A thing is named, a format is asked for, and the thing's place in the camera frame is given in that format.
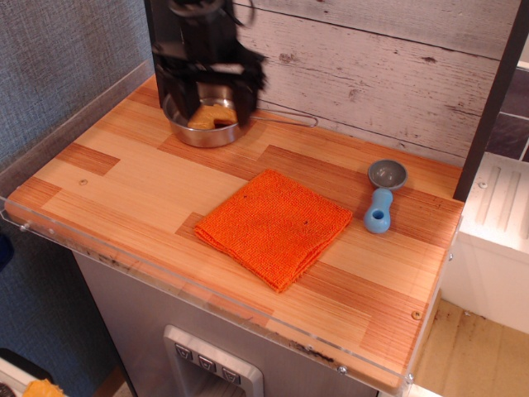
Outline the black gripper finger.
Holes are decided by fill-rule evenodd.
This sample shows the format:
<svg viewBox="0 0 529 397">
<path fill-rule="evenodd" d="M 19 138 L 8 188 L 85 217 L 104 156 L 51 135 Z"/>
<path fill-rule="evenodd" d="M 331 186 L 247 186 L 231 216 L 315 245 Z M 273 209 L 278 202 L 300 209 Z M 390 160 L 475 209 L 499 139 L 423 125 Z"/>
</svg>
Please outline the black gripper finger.
<svg viewBox="0 0 529 397">
<path fill-rule="evenodd" d="M 159 73 L 179 113 L 189 120 L 199 108 L 198 86 L 196 82 L 187 77 L 174 75 L 164 68 L 159 68 Z"/>
<path fill-rule="evenodd" d="M 255 84 L 236 81 L 231 90 L 238 124 L 240 127 L 245 127 L 256 109 L 259 88 Z"/>
</svg>

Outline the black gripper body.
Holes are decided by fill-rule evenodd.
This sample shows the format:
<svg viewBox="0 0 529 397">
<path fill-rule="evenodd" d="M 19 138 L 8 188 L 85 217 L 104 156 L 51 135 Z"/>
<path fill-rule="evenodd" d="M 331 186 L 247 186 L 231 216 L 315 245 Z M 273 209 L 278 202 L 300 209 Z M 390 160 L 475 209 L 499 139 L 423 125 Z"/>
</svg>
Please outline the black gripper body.
<svg viewBox="0 0 529 397">
<path fill-rule="evenodd" d="M 178 13 L 172 25 L 177 36 L 157 41 L 157 70 L 173 84 L 242 84 L 265 86 L 264 56 L 239 41 L 233 12 Z"/>
</svg>

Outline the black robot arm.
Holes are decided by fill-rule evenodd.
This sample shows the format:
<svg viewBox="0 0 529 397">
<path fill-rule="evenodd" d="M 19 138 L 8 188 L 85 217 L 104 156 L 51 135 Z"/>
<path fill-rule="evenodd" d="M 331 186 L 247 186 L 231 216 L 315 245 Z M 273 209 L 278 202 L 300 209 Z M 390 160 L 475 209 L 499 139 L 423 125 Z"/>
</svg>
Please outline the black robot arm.
<svg viewBox="0 0 529 397">
<path fill-rule="evenodd" d="M 237 121 L 244 126 L 256 110 L 265 86 L 265 57 L 238 40 L 231 1 L 168 1 L 173 20 L 165 28 L 178 35 L 152 45 L 160 98 L 171 97 L 180 114 L 190 118 L 200 106 L 198 84 L 231 90 Z"/>
</svg>

